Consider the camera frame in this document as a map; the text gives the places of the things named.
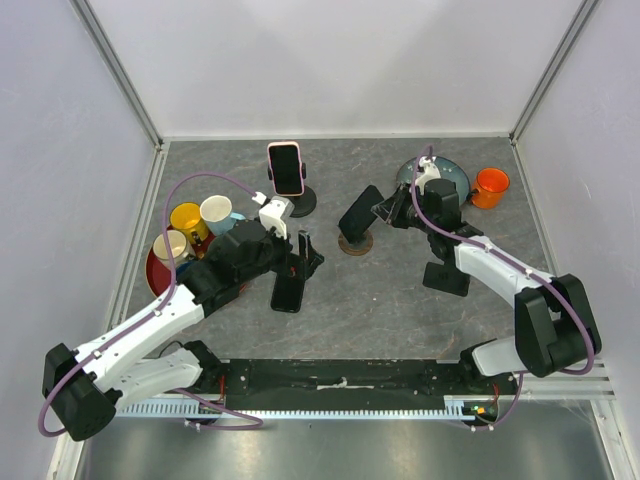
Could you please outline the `black wedge phone stand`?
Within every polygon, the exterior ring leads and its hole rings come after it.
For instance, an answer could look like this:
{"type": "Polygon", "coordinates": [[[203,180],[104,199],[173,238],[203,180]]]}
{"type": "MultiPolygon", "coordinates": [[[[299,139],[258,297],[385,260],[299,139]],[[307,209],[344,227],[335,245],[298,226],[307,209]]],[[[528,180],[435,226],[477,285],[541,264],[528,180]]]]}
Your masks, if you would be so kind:
{"type": "Polygon", "coordinates": [[[443,264],[426,264],[422,285],[440,292],[466,297],[470,285],[470,275],[458,269],[453,261],[443,264]]]}

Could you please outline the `copper base phone stand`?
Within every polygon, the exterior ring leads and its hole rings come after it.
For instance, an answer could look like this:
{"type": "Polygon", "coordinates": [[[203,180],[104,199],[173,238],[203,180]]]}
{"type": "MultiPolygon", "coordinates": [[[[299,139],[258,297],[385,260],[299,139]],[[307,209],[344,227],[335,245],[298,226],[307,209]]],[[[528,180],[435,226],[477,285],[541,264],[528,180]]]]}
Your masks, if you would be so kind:
{"type": "Polygon", "coordinates": [[[340,233],[338,237],[339,248],[350,256],[363,256],[367,254],[373,247],[373,236],[369,230],[355,242],[349,242],[346,237],[340,233]]]}

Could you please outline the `black phone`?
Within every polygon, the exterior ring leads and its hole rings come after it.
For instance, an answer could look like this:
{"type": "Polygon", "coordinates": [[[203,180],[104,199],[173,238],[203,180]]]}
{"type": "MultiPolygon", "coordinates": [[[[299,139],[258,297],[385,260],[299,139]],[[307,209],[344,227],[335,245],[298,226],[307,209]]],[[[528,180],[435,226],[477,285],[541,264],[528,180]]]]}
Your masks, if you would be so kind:
{"type": "Polygon", "coordinates": [[[349,242],[359,240],[376,220],[371,209],[384,200],[379,189],[368,185],[338,222],[341,234],[349,242]]]}
{"type": "Polygon", "coordinates": [[[301,309],[305,282],[299,278],[277,275],[270,307],[274,311],[298,313],[301,309]]]}

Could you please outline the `black round phone stand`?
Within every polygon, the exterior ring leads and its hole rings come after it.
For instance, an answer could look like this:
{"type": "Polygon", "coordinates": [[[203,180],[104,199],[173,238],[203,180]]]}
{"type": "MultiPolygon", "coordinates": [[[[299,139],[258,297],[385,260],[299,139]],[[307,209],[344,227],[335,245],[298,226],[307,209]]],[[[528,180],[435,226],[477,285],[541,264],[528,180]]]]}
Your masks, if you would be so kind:
{"type": "Polygon", "coordinates": [[[317,205],[317,196],[315,191],[305,184],[306,179],[306,164],[303,164],[303,176],[304,176],[304,193],[301,196],[281,196],[289,199],[293,205],[294,210],[291,213],[293,218],[301,218],[309,215],[317,205]]]}

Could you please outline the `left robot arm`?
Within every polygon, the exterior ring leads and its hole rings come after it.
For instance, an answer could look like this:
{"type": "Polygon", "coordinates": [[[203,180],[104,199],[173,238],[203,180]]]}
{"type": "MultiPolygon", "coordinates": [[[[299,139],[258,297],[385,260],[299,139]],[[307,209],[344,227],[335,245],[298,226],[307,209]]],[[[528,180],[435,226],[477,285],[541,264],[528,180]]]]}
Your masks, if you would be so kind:
{"type": "Polygon", "coordinates": [[[147,354],[235,300],[243,285],[266,273],[275,273],[276,293],[300,300],[305,282],[323,262],[305,231],[293,245],[276,227],[239,222],[119,326],[75,349],[60,343],[46,353],[40,433],[53,434],[45,426],[48,412],[61,422],[60,434],[83,441],[103,430],[118,410],[140,400],[190,387],[211,392],[219,382],[219,361],[202,342],[155,360],[147,354]]]}

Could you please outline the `pink case phone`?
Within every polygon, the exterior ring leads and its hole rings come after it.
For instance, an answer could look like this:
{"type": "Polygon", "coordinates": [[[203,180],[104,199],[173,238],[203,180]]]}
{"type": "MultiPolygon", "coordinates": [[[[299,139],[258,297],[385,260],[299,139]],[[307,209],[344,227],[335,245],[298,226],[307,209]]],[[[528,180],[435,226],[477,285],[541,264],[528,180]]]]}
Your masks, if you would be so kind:
{"type": "Polygon", "coordinates": [[[268,176],[280,196],[304,193],[303,164],[300,147],[295,141],[271,142],[267,146],[268,176]]]}

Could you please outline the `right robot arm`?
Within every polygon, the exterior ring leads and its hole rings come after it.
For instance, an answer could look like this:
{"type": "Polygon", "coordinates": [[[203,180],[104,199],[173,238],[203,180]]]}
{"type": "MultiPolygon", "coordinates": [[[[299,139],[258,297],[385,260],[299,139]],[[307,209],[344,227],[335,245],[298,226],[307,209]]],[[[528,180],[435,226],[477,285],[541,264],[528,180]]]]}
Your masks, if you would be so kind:
{"type": "Polygon", "coordinates": [[[424,286],[464,297],[471,279],[477,279],[513,308],[513,336],[467,350],[471,360],[457,371],[465,391],[481,393],[494,376],[507,372],[544,378],[592,369],[602,343],[583,283],[571,274],[532,268],[497,247],[463,220],[453,182],[403,184],[371,211],[394,228],[426,234],[438,260],[427,264],[424,286]]]}

